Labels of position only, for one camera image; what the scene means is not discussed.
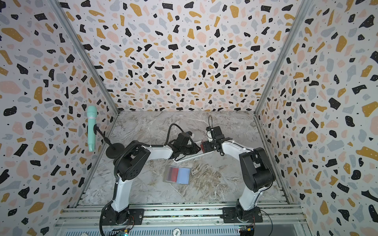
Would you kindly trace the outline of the white plastic mesh basket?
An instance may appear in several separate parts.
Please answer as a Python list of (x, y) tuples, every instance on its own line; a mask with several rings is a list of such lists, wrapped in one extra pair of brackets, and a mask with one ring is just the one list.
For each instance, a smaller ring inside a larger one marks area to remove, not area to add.
[(201, 141), (198, 141), (195, 143), (195, 147), (193, 148), (190, 148), (189, 151), (187, 151), (186, 153), (181, 153), (179, 154), (179, 156), (175, 157), (173, 160), (175, 163), (181, 163), (181, 162), (186, 162), (186, 161), (189, 161), (189, 160), (193, 160), (193, 159), (197, 159), (197, 158), (200, 158), (200, 157), (204, 157), (206, 155), (209, 155), (211, 153), (213, 153), (214, 151), (208, 151), (206, 153), (203, 153), (201, 151)]

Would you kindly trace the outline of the stack of red cards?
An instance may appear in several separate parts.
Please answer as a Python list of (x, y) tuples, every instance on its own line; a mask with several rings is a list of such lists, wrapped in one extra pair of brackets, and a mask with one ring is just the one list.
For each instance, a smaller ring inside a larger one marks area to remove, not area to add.
[(206, 153), (206, 152), (207, 152), (207, 150), (206, 150), (206, 141), (201, 141), (201, 145), (200, 145), (200, 147), (201, 147), (201, 151), (202, 151), (203, 153)]

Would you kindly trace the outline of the red credit card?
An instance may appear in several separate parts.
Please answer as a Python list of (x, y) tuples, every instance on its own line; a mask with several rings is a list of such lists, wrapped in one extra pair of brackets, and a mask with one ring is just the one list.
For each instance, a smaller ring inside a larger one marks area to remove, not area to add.
[(168, 168), (168, 172), (167, 172), (166, 180), (168, 182), (176, 183), (177, 182), (177, 178), (178, 178), (178, 173), (179, 173), (179, 168), (177, 168), (177, 167), (169, 167)]

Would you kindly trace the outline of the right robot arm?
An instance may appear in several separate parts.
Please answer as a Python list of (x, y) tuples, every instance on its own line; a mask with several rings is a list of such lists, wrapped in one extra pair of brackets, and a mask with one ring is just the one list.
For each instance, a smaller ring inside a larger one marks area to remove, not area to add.
[(207, 127), (206, 131), (208, 141), (201, 144), (202, 150), (214, 150), (222, 156), (229, 155), (238, 160), (245, 184), (245, 189), (237, 200), (236, 206), (222, 209), (221, 218), (224, 223), (262, 222), (258, 199), (276, 180), (266, 151), (261, 147), (245, 147), (231, 138), (226, 138), (219, 126)]

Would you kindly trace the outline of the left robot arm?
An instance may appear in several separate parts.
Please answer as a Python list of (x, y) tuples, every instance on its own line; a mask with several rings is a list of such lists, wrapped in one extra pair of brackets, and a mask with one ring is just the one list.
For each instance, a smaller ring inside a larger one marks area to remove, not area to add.
[(113, 197), (101, 210), (99, 225), (123, 225), (129, 219), (132, 183), (148, 160), (175, 159), (181, 155), (196, 155), (200, 151), (201, 147), (186, 132), (165, 145), (132, 141), (114, 161)]

